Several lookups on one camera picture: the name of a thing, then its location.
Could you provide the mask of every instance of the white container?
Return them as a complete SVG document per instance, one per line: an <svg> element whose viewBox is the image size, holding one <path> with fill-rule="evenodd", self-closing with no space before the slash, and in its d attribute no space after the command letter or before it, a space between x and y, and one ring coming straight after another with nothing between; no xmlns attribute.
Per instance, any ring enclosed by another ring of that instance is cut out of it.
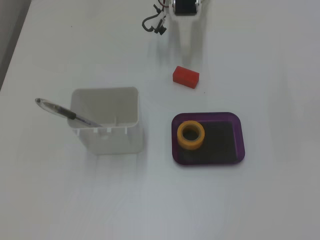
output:
<svg viewBox="0 0 320 240"><path fill-rule="evenodd" d="M103 127L68 119L86 148L96 155L138 153L143 149L139 93L135 87L77 89L70 110Z"/></svg>

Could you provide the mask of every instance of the red block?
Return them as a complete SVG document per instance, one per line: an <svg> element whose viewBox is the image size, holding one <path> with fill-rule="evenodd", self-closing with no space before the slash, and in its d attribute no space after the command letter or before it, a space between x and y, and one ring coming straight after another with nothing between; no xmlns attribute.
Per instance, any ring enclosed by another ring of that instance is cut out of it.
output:
<svg viewBox="0 0 320 240"><path fill-rule="evenodd" d="M194 89L199 82L199 73L177 66L173 73L173 81Z"/></svg>

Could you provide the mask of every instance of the white surface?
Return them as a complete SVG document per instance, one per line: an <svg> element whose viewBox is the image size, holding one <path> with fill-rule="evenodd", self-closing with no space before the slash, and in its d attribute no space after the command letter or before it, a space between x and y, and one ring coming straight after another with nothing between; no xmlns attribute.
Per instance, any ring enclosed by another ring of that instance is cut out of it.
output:
<svg viewBox="0 0 320 240"><path fill-rule="evenodd" d="M83 145L95 155L135 154L144 146L135 87L87 88L72 93L71 111L104 127L87 127L68 119Z"/></svg>
<svg viewBox="0 0 320 240"><path fill-rule="evenodd" d="M152 4L32 2L0 91L1 239L319 239L320 1L212 1L185 61L195 90L172 82L175 26L141 27ZM141 97L138 155L95 157L34 103L122 86ZM244 161L176 165L173 117L219 111L240 118Z"/></svg>

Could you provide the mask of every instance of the yellow tape roll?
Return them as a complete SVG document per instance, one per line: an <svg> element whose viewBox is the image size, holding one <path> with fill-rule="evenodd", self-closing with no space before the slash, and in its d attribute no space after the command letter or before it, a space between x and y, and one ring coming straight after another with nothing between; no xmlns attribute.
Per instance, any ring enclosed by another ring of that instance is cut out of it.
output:
<svg viewBox="0 0 320 240"><path fill-rule="evenodd" d="M198 137L195 140L188 140L184 137L187 131L195 132ZM186 150L196 150L201 147L205 139L204 127L197 121L185 121L180 124L177 131L178 144Z"/></svg>

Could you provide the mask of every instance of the pen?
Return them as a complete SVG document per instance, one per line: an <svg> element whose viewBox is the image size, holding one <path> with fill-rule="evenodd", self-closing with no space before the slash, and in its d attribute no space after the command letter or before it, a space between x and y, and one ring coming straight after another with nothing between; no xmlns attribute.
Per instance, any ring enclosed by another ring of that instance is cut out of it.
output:
<svg viewBox="0 0 320 240"><path fill-rule="evenodd" d="M83 116L80 116L73 111L66 109L62 106L59 106L57 104L54 104L48 100L42 99L42 98L36 98L35 103L42 109L48 111L49 113L58 115L60 117L65 117L67 119L75 120L77 122L80 122L87 127L92 127L92 128L98 128L98 127L103 127L100 124L95 123L94 121L88 120Z"/></svg>

